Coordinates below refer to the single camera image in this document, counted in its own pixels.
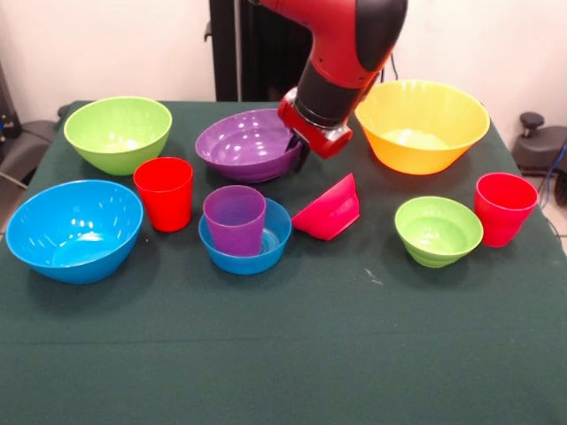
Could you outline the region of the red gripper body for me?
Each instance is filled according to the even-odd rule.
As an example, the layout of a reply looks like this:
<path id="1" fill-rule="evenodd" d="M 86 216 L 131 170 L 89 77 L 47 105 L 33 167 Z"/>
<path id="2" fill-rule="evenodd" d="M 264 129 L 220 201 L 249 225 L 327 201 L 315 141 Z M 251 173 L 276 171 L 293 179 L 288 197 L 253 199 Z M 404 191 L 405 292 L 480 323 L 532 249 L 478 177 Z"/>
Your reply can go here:
<path id="1" fill-rule="evenodd" d="M 279 118 L 290 131 L 298 136 L 321 158 L 338 154 L 351 140 L 353 131 L 343 120 L 337 125 L 324 126 L 304 117 L 297 106 L 298 88 L 290 89 L 280 101 Z"/>

